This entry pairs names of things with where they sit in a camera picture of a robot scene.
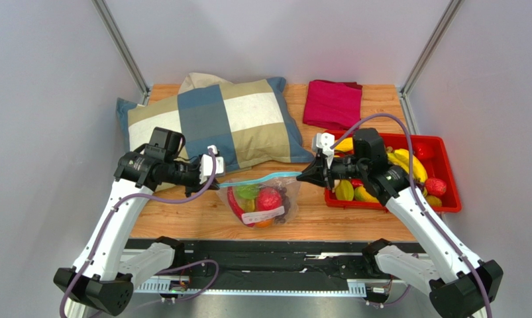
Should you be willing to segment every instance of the orange fruit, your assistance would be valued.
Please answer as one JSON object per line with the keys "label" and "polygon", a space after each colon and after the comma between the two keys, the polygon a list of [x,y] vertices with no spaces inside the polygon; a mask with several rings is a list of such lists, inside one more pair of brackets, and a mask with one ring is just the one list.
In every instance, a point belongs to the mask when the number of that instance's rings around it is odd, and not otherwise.
{"label": "orange fruit", "polygon": [[263,229],[264,227],[269,227],[270,225],[274,224],[274,218],[267,219],[262,222],[257,222],[254,224],[254,227],[257,227],[259,229]]}

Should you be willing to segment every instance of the plastic bag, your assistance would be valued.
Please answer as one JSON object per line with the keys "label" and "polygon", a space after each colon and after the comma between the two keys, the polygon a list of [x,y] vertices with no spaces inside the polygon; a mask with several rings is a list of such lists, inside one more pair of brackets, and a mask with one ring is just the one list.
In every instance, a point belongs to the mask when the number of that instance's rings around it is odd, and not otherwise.
{"label": "plastic bag", "polygon": [[247,227],[285,224],[297,215],[300,172],[276,172],[256,180],[232,179],[219,185],[217,195]]}

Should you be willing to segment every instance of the red pepper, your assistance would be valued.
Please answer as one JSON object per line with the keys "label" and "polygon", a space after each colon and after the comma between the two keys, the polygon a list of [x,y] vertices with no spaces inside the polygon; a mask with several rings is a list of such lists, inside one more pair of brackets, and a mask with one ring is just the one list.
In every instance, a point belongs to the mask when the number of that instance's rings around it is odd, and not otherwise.
{"label": "red pepper", "polygon": [[[242,221],[242,214],[244,214],[244,210],[239,206],[237,199],[235,198],[235,192],[233,191],[233,187],[227,188],[227,199],[235,215],[239,218],[240,221]],[[255,223],[244,224],[244,225],[246,225],[247,227],[254,227],[254,224]]]}
{"label": "red pepper", "polygon": [[352,187],[356,189],[357,187],[363,186],[364,184],[358,180],[358,179],[350,179],[350,183],[352,184]]}

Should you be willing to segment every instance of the metal pole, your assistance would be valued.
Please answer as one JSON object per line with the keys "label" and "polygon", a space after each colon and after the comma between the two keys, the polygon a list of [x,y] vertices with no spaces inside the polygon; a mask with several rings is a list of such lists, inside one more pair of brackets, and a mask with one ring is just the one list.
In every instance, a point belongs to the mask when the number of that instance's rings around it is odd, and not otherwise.
{"label": "metal pole", "polygon": [[434,51],[436,50],[438,43],[440,42],[440,40],[446,33],[446,30],[452,23],[452,20],[456,16],[456,13],[460,9],[462,3],[464,3],[464,0],[451,0],[448,4],[446,11],[444,11],[444,14],[440,18],[438,25],[434,29],[434,32],[432,33],[427,45],[425,46],[417,63],[415,64],[415,67],[413,67],[411,73],[409,74],[405,85],[403,85],[403,87],[401,88],[401,94],[405,98],[409,96],[409,93],[413,89],[413,86],[415,85],[417,79],[419,78],[424,67],[428,63],[430,57],[432,56],[432,53],[434,53]]}
{"label": "metal pole", "polygon": [[150,94],[150,87],[144,80],[142,73],[140,72],[140,69],[138,68],[138,65],[134,61],[133,55],[131,54],[131,51],[129,50],[127,43],[125,42],[123,35],[119,31],[117,23],[115,22],[115,19],[113,18],[113,15],[111,14],[109,7],[107,6],[107,3],[105,2],[105,0],[91,0],[91,1],[95,5],[95,8],[97,8],[97,11],[99,12],[99,15],[101,16],[101,20],[103,20],[103,23],[105,23],[105,26],[107,27],[107,30],[109,31],[109,34],[111,35],[111,38],[113,38],[113,41],[115,42],[115,45],[117,46],[117,50],[119,50],[119,52],[121,53],[121,56],[123,57],[123,60],[125,61],[125,64],[127,65],[127,68],[131,72],[131,75],[133,76],[133,79],[136,82],[136,85],[138,86],[142,94],[144,95],[143,99],[146,100]]}

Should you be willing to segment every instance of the white wall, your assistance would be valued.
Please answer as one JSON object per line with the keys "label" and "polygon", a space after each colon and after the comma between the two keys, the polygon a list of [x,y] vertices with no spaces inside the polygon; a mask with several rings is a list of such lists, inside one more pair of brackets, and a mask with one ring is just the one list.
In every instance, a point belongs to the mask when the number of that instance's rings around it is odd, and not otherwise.
{"label": "white wall", "polygon": [[140,101],[91,1],[0,1],[0,317],[55,317],[52,283],[106,203]]}
{"label": "white wall", "polygon": [[108,0],[150,83],[188,72],[402,85],[448,0]]}
{"label": "white wall", "polygon": [[532,317],[532,1],[465,1],[410,101],[448,148],[449,225],[504,269],[495,317]]}

